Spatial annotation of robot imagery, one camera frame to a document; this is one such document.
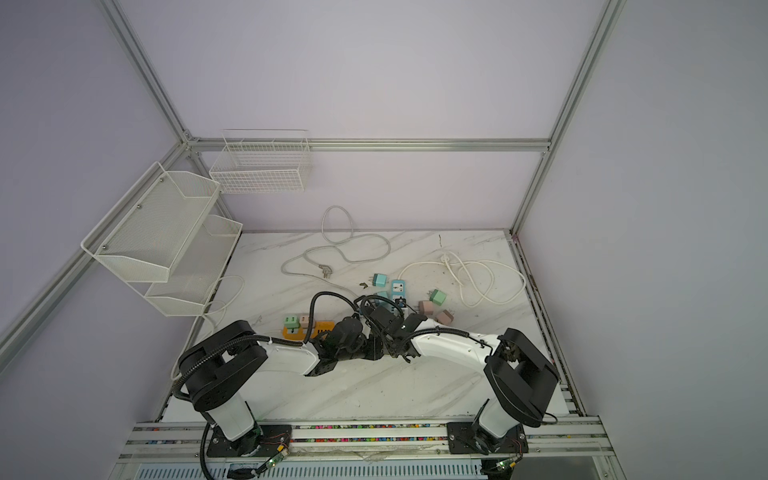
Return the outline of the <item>blue power strip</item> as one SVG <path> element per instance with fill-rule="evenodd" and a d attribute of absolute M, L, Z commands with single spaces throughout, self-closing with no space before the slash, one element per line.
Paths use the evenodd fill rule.
<path fill-rule="evenodd" d="M 391 281 L 391 300 L 400 308 L 407 306 L 406 298 L 406 282 L 400 279 L 393 279 Z"/>

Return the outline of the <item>teal adapter black strip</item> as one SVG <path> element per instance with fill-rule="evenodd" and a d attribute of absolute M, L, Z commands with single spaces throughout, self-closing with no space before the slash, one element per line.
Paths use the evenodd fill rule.
<path fill-rule="evenodd" d="M 381 273 L 375 273 L 372 276 L 372 284 L 379 288 L 379 287 L 385 287 L 388 283 L 388 276 Z"/>

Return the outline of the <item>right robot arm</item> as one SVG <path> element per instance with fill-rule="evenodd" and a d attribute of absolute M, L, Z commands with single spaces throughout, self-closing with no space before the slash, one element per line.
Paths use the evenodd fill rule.
<path fill-rule="evenodd" d="M 448 427 L 452 451 L 491 455 L 510 447 L 524 454 L 524 429 L 546 425 L 548 407 L 560 377 L 548 359 L 521 331 L 478 334 L 406 314 L 378 295 L 355 300 L 376 347 L 393 358 L 434 358 L 470 369 L 488 382 L 492 395 L 471 422 Z"/>

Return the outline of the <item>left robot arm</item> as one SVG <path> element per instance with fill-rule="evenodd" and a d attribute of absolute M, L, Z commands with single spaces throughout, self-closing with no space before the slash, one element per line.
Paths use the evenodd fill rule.
<path fill-rule="evenodd" d="M 331 330 L 319 333 L 315 313 L 323 297 L 346 303 L 350 314 Z M 353 301 L 336 292 L 321 291 L 310 300 L 307 329 L 298 340 L 260 335 L 240 320 L 181 353 L 171 395 L 205 419 L 201 453 L 250 457 L 285 450 L 292 429 L 264 429 L 241 389 L 259 371 L 317 377 L 342 361 L 380 359 L 386 336 L 372 322 L 368 324 L 370 332 L 364 332 L 363 323 L 370 312 L 369 301 L 363 297 Z"/>

